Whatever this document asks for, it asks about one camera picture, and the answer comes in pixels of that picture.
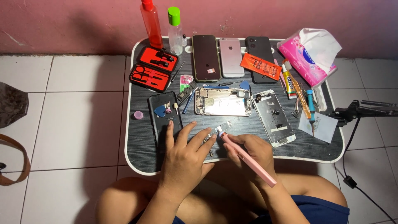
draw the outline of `pink container lid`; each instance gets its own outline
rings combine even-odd
[[[134,112],[134,117],[135,119],[141,120],[144,117],[144,114],[142,114],[142,112],[138,110]]]

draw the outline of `black table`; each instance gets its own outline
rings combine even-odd
[[[275,50],[273,56],[277,59],[279,65],[281,65],[284,57],[276,48],[278,39],[271,39],[271,47]],[[163,38],[164,48],[170,49],[168,39]],[[132,51],[131,55],[131,68],[136,63],[136,57],[144,46],[149,46],[149,40],[143,39],[138,42]],[[191,39],[187,39],[187,46],[191,46]],[[244,39],[240,39],[240,46],[245,48]],[[179,56],[181,62],[177,65],[177,69],[180,67],[182,61],[185,61],[179,75],[192,75],[193,64],[192,54],[187,53],[185,48],[183,53]],[[291,70],[293,77],[299,82],[304,83],[304,88],[310,89],[308,84],[301,78],[301,76],[295,71]],[[281,86],[280,81],[275,84],[253,84],[251,73],[245,70],[245,76],[241,79],[224,79],[222,78],[219,82],[210,85],[217,85],[219,83],[247,80],[252,87],[253,94],[272,89],[274,90],[278,100],[292,126],[296,140],[285,144],[283,146],[273,149],[274,158],[283,159],[299,159],[306,161],[315,161],[319,163],[334,163],[341,158],[344,150],[344,141],[340,128],[336,128],[332,142],[330,144],[314,139],[309,134],[298,129],[299,119],[291,115],[291,112],[295,106],[295,99],[289,100],[287,98],[284,89]],[[239,88],[239,83],[230,85],[232,88]],[[167,92],[174,91],[176,94],[179,93],[179,77],[168,87]],[[324,92],[327,110],[321,112],[322,114],[328,114],[334,110],[333,102],[330,97],[329,87],[327,82],[322,84],[322,91]],[[129,104],[127,113],[127,128],[126,128],[126,144],[125,144],[125,155],[128,165],[136,172],[143,175],[155,175],[160,171],[162,166],[164,153],[156,150],[155,138],[153,134],[152,123],[150,119],[150,111],[148,107],[147,99],[157,94],[146,88],[134,85],[130,83],[129,87]],[[197,121],[196,127],[192,130],[189,138],[193,137],[198,131],[211,127],[215,128],[222,123],[231,121],[232,128],[228,129],[228,133],[238,134],[254,134],[265,141],[268,141],[267,134],[262,126],[260,119],[255,109],[252,110],[252,114],[249,117],[233,117],[233,116],[199,116],[193,111],[194,103],[191,102],[186,114],[182,114],[183,125],[186,125],[194,120]],[[134,112],[141,111],[144,114],[144,118],[141,120],[134,120]],[[226,159],[226,151],[222,146],[222,140],[218,139],[212,148],[213,157],[207,156],[205,162],[214,160]]]

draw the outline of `black smartphone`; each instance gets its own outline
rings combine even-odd
[[[183,128],[179,108],[177,108],[178,110],[177,113],[176,109],[174,109],[173,107],[174,103],[177,103],[176,94],[174,92],[165,92],[162,94],[152,95],[151,97],[149,97],[148,103],[149,103],[149,109],[150,109],[156,144],[158,149],[163,151],[166,149],[166,131],[169,121],[172,120],[174,123],[174,130],[173,130],[174,140],[177,139],[178,133]],[[165,114],[164,117],[160,116],[158,117],[158,115],[155,114],[154,112],[155,109],[157,109],[161,105],[168,103],[170,106],[171,113]]]
[[[247,37],[245,40],[248,53],[274,63],[271,50],[271,43],[267,37]],[[252,71],[253,83],[276,83],[278,80],[271,79],[265,75]]]
[[[213,35],[193,35],[193,69],[197,82],[216,82],[221,79],[217,40]]]

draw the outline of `orange box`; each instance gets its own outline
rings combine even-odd
[[[279,80],[282,71],[282,67],[249,53],[245,53],[240,66],[275,80]]]

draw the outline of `pink tissue pack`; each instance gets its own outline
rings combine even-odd
[[[311,56],[308,55],[305,47],[300,43],[299,35],[287,40],[278,49],[311,87],[321,85],[327,77],[337,71],[337,67],[334,64],[330,66],[328,73],[317,66]]]

